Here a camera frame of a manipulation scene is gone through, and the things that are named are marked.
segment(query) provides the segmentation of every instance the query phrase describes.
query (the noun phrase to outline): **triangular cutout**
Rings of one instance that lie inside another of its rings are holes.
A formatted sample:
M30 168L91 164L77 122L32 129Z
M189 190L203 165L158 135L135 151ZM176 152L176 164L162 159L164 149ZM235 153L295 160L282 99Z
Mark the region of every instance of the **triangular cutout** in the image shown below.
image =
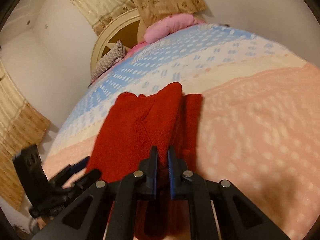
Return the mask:
M241 198L234 196L233 201L246 229L262 224L261 217L259 217L245 202L243 202Z
M74 229L80 229L92 200L93 198L91 196L87 196L79 205L77 205L62 219L62 223Z

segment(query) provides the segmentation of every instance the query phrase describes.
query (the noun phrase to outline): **red towel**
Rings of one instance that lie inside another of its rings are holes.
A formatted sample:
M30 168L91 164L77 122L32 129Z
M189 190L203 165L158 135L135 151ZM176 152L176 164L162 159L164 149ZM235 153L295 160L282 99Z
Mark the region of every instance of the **red towel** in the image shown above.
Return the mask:
M149 157L151 146L158 148L157 183L165 190L149 205L138 202L135 236L139 240L163 239L186 223L178 218L180 204L169 198L167 150L173 145L177 157L195 170L201 102L200 94L183 96L180 83L171 83L148 97L125 92L119 95L101 127L87 171L99 169L107 182L134 172L140 160Z

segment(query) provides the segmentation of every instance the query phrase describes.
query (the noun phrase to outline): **metal rivet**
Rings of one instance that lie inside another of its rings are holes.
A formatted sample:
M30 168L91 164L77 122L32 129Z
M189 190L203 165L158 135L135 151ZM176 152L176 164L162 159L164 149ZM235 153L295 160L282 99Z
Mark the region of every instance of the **metal rivet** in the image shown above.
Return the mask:
M184 172L183 172L183 176L185 176L185 177L192 177L192 176L193 176L193 172L192 172L192 171L184 171Z
M134 173L133 173L133 175L135 176L135 177L141 177L141 176L143 176L143 171L135 171Z
M104 187L106 185L106 183L103 180L99 180L96 182L96 187L97 188L101 188Z
M222 181L220 182L220 184L221 184L221 186L223 186L223 187L230 187L230 186L231 186L231 182L228 181L228 180L226 180L226 179L222 180Z

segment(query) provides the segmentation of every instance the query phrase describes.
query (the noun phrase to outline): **cream headboard frame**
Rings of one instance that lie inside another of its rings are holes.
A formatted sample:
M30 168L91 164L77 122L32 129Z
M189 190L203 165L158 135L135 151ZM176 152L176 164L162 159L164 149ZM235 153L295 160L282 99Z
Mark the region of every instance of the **cream headboard frame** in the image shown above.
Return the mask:
M124 47L132 48L141 41L146 27L141 20L138 9L127 11L114 19L99 35L91 56L91 73L99 59L120 40Z

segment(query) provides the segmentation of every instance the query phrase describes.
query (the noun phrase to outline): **bed sheet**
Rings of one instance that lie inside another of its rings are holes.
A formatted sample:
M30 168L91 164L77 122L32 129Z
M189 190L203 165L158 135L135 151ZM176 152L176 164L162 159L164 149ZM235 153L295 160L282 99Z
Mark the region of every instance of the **bed sheet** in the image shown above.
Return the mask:
M301 240L320 213L320 71L246 31L189 27L108 70L63 124L44 163L47 176L91 154L120 93L151 95L171 82L204 96L199 172L229 179Z

